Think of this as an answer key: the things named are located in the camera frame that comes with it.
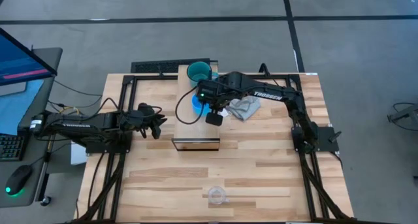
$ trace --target teal cup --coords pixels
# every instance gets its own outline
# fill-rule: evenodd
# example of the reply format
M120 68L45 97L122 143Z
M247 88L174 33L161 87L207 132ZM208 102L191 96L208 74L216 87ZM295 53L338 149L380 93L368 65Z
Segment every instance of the teal cup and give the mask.
M199 80L212 79L212 68L203 61L198 61L187 68L187 76L190 79L190 85L196 87Z

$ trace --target computer monitor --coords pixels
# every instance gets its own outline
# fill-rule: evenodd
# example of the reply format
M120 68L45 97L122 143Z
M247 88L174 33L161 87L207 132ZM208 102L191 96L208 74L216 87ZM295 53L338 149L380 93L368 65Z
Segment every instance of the computer monitor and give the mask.
M24 91L26 82L57 71L0 28L0 96Z

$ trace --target wooden table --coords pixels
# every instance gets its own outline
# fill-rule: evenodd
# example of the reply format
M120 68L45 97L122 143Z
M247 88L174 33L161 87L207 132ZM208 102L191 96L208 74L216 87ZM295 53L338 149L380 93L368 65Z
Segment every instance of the wooden table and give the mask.
M122 78L123 74L108 75L103 99L111 97L118 101ZM318 75L300 74L300 79L312 121L328 125ZM125 161L116 221L308 221L302 172L293 149L292 125L285 105L260 99L260 109L246 122L233 116L224 118L218 152L177 152L170 141L174 134L176 86L177 80L138 82L140 91L135 96L135 105L145 102L161 106L168 120L161 127L159 140L151 136L144 140L140 133L134 134ZM111 103L103 108L103 112L113 110ZM340 163L327 152L319 152L317 156L324 188L341 210L352 216ZM81 214L86 211L99 157L92 155L87 161L78 197ZM107 155L99 167L92 200L102 189L106 162ZM208 203L208 190L216 185L226 190L228 204ZM105 217L110 215L112 192L106 202ZM314 188L313 195L320 217Z

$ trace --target keyboard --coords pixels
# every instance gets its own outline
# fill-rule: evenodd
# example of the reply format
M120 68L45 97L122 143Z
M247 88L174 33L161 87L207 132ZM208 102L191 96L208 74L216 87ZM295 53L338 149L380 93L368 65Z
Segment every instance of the keyboard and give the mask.
M17 136L0 134L0 161L21 161L28 137L27 130L19 130Z
M197 61L209 64L209 58L179 59L165 61L137 61L131 64L131 73L177 73L179 65L190 65Z

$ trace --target caster wheel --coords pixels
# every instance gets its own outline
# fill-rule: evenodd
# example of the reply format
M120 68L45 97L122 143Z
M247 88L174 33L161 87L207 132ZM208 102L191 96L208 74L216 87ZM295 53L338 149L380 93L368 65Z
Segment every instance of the caster wheel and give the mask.
M52 198L51 197L44 197L44 199L40 202L41 206L47 206L51 203Z

